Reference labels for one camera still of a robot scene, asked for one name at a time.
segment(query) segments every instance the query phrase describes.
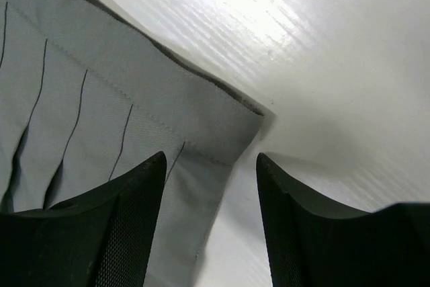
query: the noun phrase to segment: white surface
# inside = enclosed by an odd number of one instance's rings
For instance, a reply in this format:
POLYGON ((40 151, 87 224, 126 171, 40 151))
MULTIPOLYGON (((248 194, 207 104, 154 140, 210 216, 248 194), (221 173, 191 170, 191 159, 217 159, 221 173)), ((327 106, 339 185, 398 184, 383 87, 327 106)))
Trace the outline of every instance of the white surface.
POLYGON ((258 151, 365 210, 430 200, 429 0, 102 1, 275 115, 237 165, 197 286, 271 286, 258 151))

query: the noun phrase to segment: black mesh texture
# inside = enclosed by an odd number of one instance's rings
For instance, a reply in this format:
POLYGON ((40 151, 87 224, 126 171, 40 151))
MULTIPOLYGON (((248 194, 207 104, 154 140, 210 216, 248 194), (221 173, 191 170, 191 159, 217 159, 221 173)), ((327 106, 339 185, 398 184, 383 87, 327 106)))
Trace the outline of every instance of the black mesh texture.
POLYGON ((307 286, 293 206, 267 165, 259 167, 258 190, 273 287, 307 286))
POLYGON ((121 194, 94 286, 142 287, 163 185, 163 181, 150 178, 131 185, 121 194))

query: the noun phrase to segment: gray fabric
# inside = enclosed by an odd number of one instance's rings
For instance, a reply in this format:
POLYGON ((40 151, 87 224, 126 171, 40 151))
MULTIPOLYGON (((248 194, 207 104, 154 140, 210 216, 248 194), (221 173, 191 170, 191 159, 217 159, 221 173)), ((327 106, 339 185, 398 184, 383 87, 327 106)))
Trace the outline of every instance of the gray fabric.
POLYGON ((145 287, 189 286, 230 171, 184 147, 165 186, 145 287))
POLYGON ((45 192, 78 118, 84 76, 82 66, 47 44, 43 88, 19 158, 13 192, 15 212, 43 207, 45 192))
POLYGON ((15 210, 41 207, 48 187, 59 202, 164 151, 145 286, 188 286, 262 117, 83 0, 0 0, 2 13, 0 194, 9 188, 15 210))
POLYGON ((9 185, 13 156, 40 92, 45 38, 8 6, 5 43, 0 67, 0 197, 9 185))
POLYGON ((132 28, 85 1, 8 1, 53 43, 91 66, 147 114, 215 160, 233 163, 258 131, 259 116, 214 84, 167 59, 132 28))

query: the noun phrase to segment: black line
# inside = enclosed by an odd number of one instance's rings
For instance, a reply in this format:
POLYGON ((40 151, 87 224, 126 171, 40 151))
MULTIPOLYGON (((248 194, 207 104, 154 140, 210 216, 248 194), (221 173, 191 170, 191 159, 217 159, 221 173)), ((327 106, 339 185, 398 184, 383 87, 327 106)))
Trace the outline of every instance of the black line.
POLYGON ((185 147, 185 141, 183 142, 182 147, 179 150, 179 153, 177 154, 175 160, 173 161, 172 167, 170 167, 169 173, 166 176, 166 181, 169 179, 170 173, 172 172, 172 169, 174 168, 176 161, 179 159, 179 156, 181 156, 184 147, 185 147))
POLYGON ((45 62, 46 62, 46 45, 48 44, 48 39, 45 40, 45 49, 43 52, 43 67, 42 67, 42 79, 40 81, 40 88, 39 88, 39 93, 38 93, 38 97, 36 99, 36 102, 34 103, 33 109, 32 109, 32 113, 30 114, 30 119, 28 119, 28 124, 30 124, 30 120, 32 119, 34 110, 36 109, 36 106, 38 105, 39 99, 40 99, 40 95, 42 94, 42 88, 43 88, 43 80, 45 78, 45 62))
POLYGON ((79 94, 78 116, 77 116, 77 118, 76 118, 75 125, 73 126, 72 132, 70 133, 70 136, 69 136, 69 138, 67 139, 66 147, 64 148, 65 150, 62 152, 61 160, 63 160, 63 159, 64 159, 64 157, 65 157, 65 155, 66 155, 67 147, 69 146, 70 140, 72 139, 72 136, 73 136, 73 134, 75 133, 76 127, 78 126, 79 117, 81 117, 83 86, 84 86, 84 84, 85 84, 85 80, 86 80, 86 78, 87 78, 87 74, 88 74, 88 70, 86 70, 86 71, 85 71, 85 75, 83 76, 83 80, 82 80, 82 84, 81 84, 81 92, 80 92, 80 94, 79 94))
POLYGON ((124 148, 124 138, 126 137, 126 129, 127 129, 128 121, 130 120, 130 116, 132 114, 132 110, 133 110, 133 105, 130 107, 130 111, 128 112, 128 117, 127 117, 126 125, 124 126, 124 131, 122 132, 122 140, 121 140, 120 153, 118 154, 118 157, 116 157, 114 168, 112 168, 112 171, 110 172, 110 175, 109 175, 109 180, 112 179, 112 175, 114 174, 114 171, 115 171, 115 168, 116 168, 116 164, 118 164, 118 161, 120 160, 120 157, 121 157, 121 154, 122 154, 122 149, 124 148))
POLYGON ((5 25, 3 26, 3 48, 1 50, 0 69, 3 64, 3 57, 5 57, 5 45, 6 45, 6 23, 7 23, 7 4, 5 6, 5 25))
POLYGON ((79 117, 81 116, 83 86, 84 86, 85 80, 87 78, 87 73, 88 73, 88 70, 85 71, 85 75, 83 77, 82 84, 81 84, 81 92, 79 94, 78 115, 77 115, 76 120, 75 120, 75 125, 73 126, 72 132, 70 133, 69 138, 67 139, 66 147, 64 148, 64 151, 62 152, 60 165, 57 167, 55 174, 54 174, 54 176, 52 176, 51 182, 49 183, 49 186, 45 192, 45 197, 44 197, 44 202, 43 202, 43 209, 44 210, 48 208, 49 204, 53 200, 52 195, 54 194, 54 190, 56 188, 57 181, 59 179, 59 173, 62 170, 62 162, 63 162, 63 159, 66 155, 67 147, 69 146, 70 140, 72 139, 72 136, 75 133, 76 127, 78 126, 79 117))

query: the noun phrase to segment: black object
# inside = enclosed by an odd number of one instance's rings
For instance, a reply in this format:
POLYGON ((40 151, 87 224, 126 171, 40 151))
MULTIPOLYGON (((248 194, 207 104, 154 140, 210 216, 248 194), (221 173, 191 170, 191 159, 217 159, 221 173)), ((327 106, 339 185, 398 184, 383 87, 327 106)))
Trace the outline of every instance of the black object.
POLYGON ((165 174, 158 153, 48 210, 0 214, 0 286, 142 287, 165 174))
POLYGON ((257 182, 274 287, 430 286, 430 204, 360 211, 264 154, 257 182))

